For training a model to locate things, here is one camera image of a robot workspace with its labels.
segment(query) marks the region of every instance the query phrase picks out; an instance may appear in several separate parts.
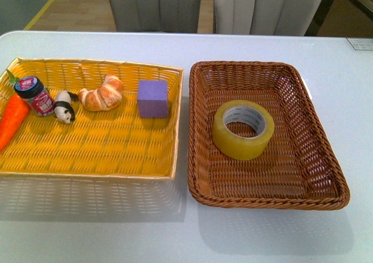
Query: chair back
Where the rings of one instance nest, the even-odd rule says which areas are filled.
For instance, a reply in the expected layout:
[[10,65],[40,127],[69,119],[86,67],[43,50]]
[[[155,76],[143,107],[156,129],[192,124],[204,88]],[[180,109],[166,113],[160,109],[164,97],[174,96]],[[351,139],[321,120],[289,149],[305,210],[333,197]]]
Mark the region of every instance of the chair back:
[[214,32],[303,36],[321,0],[214,0]]
[[200,0],[110,0],[117,31],[197,33]]

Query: croissant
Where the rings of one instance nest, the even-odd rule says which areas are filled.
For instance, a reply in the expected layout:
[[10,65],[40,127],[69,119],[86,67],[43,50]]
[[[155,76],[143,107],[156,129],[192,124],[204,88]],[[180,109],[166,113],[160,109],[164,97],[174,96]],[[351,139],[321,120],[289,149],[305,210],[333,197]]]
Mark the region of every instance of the croissant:
[[115,75],[106,75],[103,85],[96,90],[83,88],[79,91],[79,101],[90,111],[111,110],[122,101],[123,83]]

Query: foam block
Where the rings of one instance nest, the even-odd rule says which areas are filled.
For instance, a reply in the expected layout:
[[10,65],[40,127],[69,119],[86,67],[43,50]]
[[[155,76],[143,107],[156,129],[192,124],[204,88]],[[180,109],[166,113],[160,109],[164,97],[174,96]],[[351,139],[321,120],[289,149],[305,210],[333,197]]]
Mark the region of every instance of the foam block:
[[167,81],[140,80],[138,108],[141,118],[168,117]]

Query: tape roll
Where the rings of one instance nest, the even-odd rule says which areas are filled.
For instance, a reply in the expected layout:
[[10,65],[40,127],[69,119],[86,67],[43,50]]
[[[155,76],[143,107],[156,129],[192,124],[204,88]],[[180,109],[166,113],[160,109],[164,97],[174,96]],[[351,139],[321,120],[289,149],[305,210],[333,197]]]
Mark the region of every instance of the tape roll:
[[[232,122],[248,124],[257,136],[247,138],[236,135],[227,128],[227,124]],[[212,138],[225,155],[237,160],[250,160],[262,154],[274,131],[273,118],[265,108],[251,101],[234,100],[222,104],[217,110]]]

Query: red label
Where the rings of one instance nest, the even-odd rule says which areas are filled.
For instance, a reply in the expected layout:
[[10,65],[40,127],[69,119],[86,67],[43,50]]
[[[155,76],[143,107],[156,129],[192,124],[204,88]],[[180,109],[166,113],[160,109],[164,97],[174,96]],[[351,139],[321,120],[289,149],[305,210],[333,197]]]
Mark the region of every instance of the red label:
[[24,78],[19,81],[19,88],[20,90],[29,90],[31,87],[35,85],[35,78]]
[[39,95],[34,98],[33,108],[36,112],[44,115],[53,112],[54,101],[51,96],[43,90]]

